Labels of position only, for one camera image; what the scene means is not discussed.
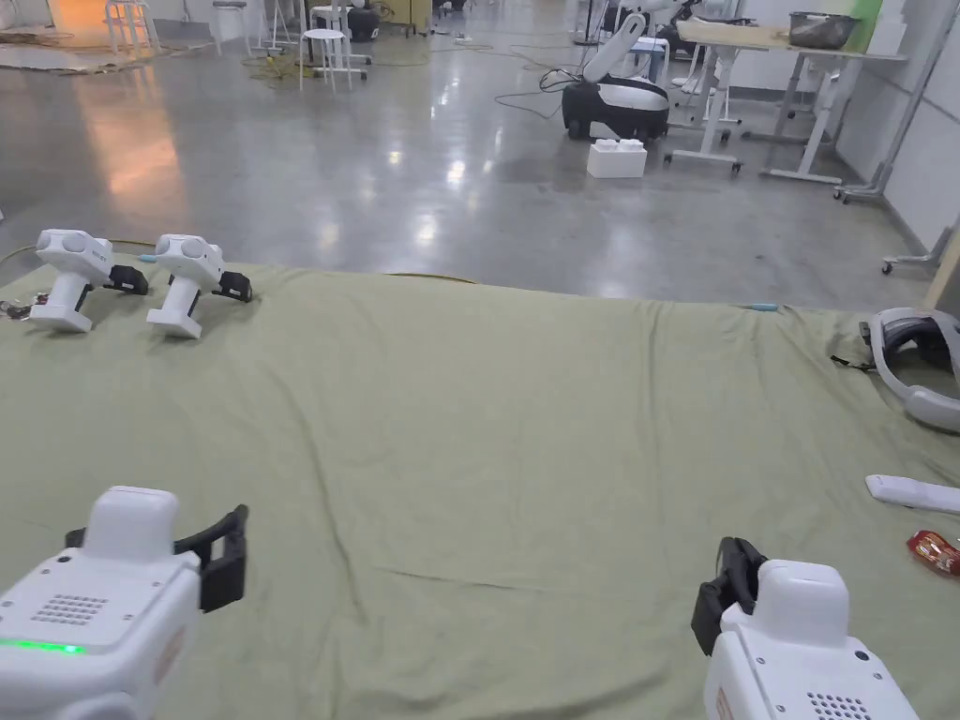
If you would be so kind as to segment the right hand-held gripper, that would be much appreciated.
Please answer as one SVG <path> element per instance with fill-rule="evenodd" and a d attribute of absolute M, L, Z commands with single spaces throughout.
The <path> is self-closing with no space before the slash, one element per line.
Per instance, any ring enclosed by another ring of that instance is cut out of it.
<path fill-rule="evenodd" d="M 691 618 L 709 658 L 709 719 L 915 719 L 893 675 L 849 633 L 848 587 L 829 565 L 768 560 L 721 538 L 718 577 Z"/>

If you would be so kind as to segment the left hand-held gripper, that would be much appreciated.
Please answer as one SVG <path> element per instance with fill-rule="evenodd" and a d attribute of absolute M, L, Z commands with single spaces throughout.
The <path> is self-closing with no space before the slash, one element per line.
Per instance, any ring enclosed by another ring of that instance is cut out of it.
<path fill-rule="evenodd" d="M 240 601 L 248 507 L 175 539 L 171 492 L 111 487 L 1 598 L 5 719 L 151 719 L 201 617 Z"/>

